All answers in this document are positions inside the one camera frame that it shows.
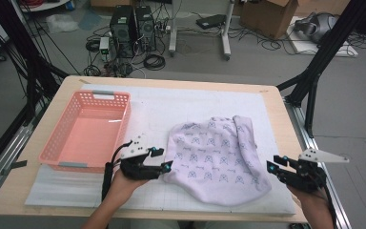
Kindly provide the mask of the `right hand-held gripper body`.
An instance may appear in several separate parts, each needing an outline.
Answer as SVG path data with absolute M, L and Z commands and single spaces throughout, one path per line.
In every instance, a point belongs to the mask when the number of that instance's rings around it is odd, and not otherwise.
M 350 159 L 317 149 L 307 149 L 298 156 L 298 160 L 288 157 L 288 161 L 288 166 L 295 169 L 295 171 L 290 172 L 281 169 L 278 179 L 298 190 L 312 193 L 326 185 L 327 175 L 318 166 L 319 162 L 348 163 Z

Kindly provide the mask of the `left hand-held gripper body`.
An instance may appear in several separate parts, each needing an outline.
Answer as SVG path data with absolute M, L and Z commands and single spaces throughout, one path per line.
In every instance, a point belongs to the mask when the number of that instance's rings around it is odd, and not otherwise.
M 133 180 L 158 179 L 161 164 L 145 165 L 145 159 L 150 156 L 148 140 L 146 135 L 138 135 L 127 146 L 126 150 L 121 151 L 120 169 L 123 175 Z

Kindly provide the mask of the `lavender printed towel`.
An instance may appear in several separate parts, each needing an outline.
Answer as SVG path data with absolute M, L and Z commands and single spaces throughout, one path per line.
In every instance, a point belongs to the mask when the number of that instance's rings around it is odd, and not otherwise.
M 253 122 L 236 115 L 176 125 L 169 133 L 167 183 L 195 199 L 237 206 L 266 196 L 272 184 L 264 172 L 254 140 Z

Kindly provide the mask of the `pink plastic basket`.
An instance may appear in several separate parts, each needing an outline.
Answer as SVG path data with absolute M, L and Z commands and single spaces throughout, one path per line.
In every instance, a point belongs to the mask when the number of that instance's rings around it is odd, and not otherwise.
M 124 143 L 131 114 L 124 92 L 74 92 L 39 155 L 54 170 L 102 173 Z

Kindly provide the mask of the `person's left hand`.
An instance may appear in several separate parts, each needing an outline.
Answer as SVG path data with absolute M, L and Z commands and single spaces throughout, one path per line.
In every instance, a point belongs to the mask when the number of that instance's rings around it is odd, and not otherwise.
M 109 203 L 112 208 L 117 209 L 129 200 L 137 188 L 146 183 L 147 180 L 129 179 L 118 170 L 113 176 L 112 185 L 105 197 L 105 202 Z

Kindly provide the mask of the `person's right hand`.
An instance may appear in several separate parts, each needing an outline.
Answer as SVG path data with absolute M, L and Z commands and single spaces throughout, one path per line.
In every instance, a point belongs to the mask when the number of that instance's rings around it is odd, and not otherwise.
M 329 210 L 326 196 L 322 196 L 319 192 L 306 193 L 292 186 L 287 186 L 287 188 L 300 201 L 301 208 L 304 212 L 317 213 Z

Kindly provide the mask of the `white grid foam mat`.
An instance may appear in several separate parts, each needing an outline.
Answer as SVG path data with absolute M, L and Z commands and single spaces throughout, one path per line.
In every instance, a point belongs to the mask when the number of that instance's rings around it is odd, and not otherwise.
M 223 91 L 125 87 L 132 95 L 132 123 L 128 133 L 140 131 L 151 143 L 165 147 L 167 134 L 176 124 L 205 121 L 212 116 L 244 115 L 253 122 L 256 151 L 265 165 L 278 153 L 267 104 L 262 94 Z M 99 203 L 98 174 L 59 172 L 42 166 L 26 198 L 29 206 L 93 207 Z M 151 181 L 134 192 L 127 209 L 248 213 L 290 216 L 295 213 L 292 196 L 284 184 L 268 176 L 272 190 L 265 196 L 233 207 L 202 203 L 184 188 L 163 180 Z

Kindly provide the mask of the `person's grey clothing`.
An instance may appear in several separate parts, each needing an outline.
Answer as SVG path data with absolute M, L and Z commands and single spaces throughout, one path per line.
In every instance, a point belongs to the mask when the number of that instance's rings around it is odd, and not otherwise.
M 131 229 L 252 229 L 247 222 L 178 221 L 168 219 L 132 219 Z

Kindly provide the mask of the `white flat board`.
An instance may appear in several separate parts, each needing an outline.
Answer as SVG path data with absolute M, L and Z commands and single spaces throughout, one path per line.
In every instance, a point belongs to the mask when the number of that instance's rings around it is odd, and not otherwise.
M 296 53 L 314 55 L 318 51 L 317 44 L 308 38 L 303 32 L 294 31 L 295 21 L 298 19 L 298 16 L 294 16 L 292 18 L 291 23 L 286 30 L 286 37 L 290 41 L 290 44 Z M 357 57 L 358 53 L 347 41 L 345 41 L 339 48 L 336 56 Z

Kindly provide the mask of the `white power adapter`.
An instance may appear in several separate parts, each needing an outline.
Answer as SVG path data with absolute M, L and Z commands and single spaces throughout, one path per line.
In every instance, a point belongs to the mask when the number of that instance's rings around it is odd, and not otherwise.
M 104 62 L 110 61 L 110 38 L 101 37 L 99 44 L 99 51 L 101 53 L 101 58 Z

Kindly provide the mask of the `white-legged desk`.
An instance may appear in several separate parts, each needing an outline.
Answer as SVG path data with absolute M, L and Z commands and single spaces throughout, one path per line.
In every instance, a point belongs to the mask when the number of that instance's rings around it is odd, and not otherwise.
M 234 3 L 235 0 L 225 0 L 228 3 L 227 12 L 225 15 L 225 22 L 223 23 L 223 27 L 220 30 L 220 38 L 222 41 L 223 48 L 223 57 L 226 61 L 229 61 L 231 58 L 231 46 L 229 41 L 229 28 L 231 25 L 231 19 L 234 11 Z M 183 0 L 172 0 L 172 23 L 170 30 L 170 39 L 169 39 L 169 54 L 171 57 L 174 57 L 176 53 L 176 42 L 177 42 L 177 25 L 176 25 L 176 16 L 178 14 L 179 8 L 182 6 Z

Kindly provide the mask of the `white power strip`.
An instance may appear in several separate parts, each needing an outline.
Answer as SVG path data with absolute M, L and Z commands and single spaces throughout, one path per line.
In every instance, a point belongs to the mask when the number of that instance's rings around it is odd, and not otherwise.
M 158 21 L 156 23 L 156 30 L 159 35 L 165 35 L 171 33 L 171 26 L 169 25 L 168 21 Z

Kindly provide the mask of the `black computer tower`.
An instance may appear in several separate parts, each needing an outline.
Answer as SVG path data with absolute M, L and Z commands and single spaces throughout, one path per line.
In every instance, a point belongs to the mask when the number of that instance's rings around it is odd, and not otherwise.
M 110 22 L 112 39 L 119 57 L 133 57 L 133 42 L 137 38 L 133 8 L 117 5 Z
M 135 9 L 135 17 L 141 50 L 144 52 L 155 51 L 154 20 L 151 8 L 149 6 L 138 6 Z

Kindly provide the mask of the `grey rounded device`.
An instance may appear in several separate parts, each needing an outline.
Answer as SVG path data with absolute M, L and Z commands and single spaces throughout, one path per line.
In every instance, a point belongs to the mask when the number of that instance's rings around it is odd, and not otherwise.
M 303 19 L 295 21 L 294 31 L 301 31 L 316 44 L 327 36 L 337 22 L 337 18 L 328 12 L 312 12 Z

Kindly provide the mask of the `black flat device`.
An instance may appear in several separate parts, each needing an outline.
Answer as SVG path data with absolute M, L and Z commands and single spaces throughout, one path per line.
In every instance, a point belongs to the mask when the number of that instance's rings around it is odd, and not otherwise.
M 196 25 L 199 26 L 203 30 L 207 30 L 210 28 L 218 27 L 222 25 L 226 20 L 226 16 L 224 14 L 216 14 L 204 18 L 200 18 L 196 20 Z

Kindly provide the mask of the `open cardboard box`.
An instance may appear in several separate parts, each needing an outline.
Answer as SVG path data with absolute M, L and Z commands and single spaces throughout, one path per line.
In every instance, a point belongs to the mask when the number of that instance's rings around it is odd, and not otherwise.
M 243 4 L 240 25 L 278 39 L 286 33 L 297 8 L 298 0 L 248 0 Z

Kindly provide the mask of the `blue sheet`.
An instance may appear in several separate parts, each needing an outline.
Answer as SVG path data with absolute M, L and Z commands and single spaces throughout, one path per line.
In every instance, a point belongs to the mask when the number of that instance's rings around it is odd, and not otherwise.
M 87 10 L 78 23 L 83 31 L 90 31 L 101 22 L 102 18 L 93 10 Z

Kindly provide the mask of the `clear plastic bag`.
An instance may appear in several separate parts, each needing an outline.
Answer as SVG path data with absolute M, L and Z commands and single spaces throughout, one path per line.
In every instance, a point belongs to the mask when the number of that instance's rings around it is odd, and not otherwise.
M 71 32 L 78 29 L 78 24 L 70 15 L 54 14 L 46 18 L 50 33 Z

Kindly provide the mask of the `large closed cardboard box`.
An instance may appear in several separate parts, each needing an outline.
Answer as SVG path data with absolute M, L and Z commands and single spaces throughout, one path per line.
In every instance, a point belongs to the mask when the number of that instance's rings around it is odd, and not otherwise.
M 298 0 L 295 15 L 307 16 L 311 12 L 340 15 L 351 0 Z

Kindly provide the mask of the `white round table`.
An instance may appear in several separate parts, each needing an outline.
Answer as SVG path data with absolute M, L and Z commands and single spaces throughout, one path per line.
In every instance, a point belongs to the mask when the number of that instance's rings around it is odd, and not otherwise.
M 19 7 L 22 12 L 51 10 L 51 9 L 54 9 L 54 8 L 57 8 L 60 6 L 65 6 L 69 1 L 70 0 L 59 0 L 58 2 L 49 2 L 48 0 L 45 0 L 39 6 L 24 6 L 24 5 L 20 4 Z

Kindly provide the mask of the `aluminium rail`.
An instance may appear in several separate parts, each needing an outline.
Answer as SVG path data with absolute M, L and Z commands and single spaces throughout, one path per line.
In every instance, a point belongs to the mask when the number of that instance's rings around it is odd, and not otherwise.
M 327 168 L 328 164 L 346 164 L 350 162 L 350 159 L 346 156 L 340 156 L 319 150 L 315 139 L 309 136 L 307 130 L 304 127 L 306 115 L 304 114 L 303 110 L 300 107 L 293 106 L 287 101 L 284 102 L 284 105 L 293 123 L 293 127 L 295 128 L 298 141 L 301 144 L 302 151 L 300 153 L 296 153 L 295 158 L 316 162 L 317 165 L 324 170 L 327 175 L 327 187 L 335 208 L 336 228 L 352 229 L 339 195 L 337 194 L 335 184 L 332 181 L 332 176 L 330 175 Z
M 32 124 L 20 125 L 15 130 L 15 125 L 10 125 L 0 138 L 0 187 L 12 169 L 24 167 L 26 161 L 17 162 L 25 145 L 34 130 Z

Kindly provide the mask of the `black frame post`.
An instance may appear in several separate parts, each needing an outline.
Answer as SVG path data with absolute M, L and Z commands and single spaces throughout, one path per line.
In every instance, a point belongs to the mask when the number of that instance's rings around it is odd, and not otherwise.
M 60 83 L 55 78 L 65 79 L 68 73 L 52 65 L 37 50 L 24 24 L 19 19 L 10 0 L 0 0 L 0 25 L 13 46 L 19 59 L 10 46 L 0 36 L 0 45 L 8 54 L 18 75 L 27 81 L 25 96 L 27 103 L 0 138 L 0 156 L 9 143 L 10 137 L 24 123 L 29 124 L 36 117 L 36 105 L 42 98 L 52 99 L 59 90 Z
M 366 0 L 350 0 L 308 67 L 299 75 L 276 86 L 280 91 L 294 86 L 292 92 L 285 97 L 285 101 L 293 107 L 300 108 L 303 99 L 308 97 L 304 129 L 311 138 L 314 138 L 313 123 L 319 78 L 365 15 Z

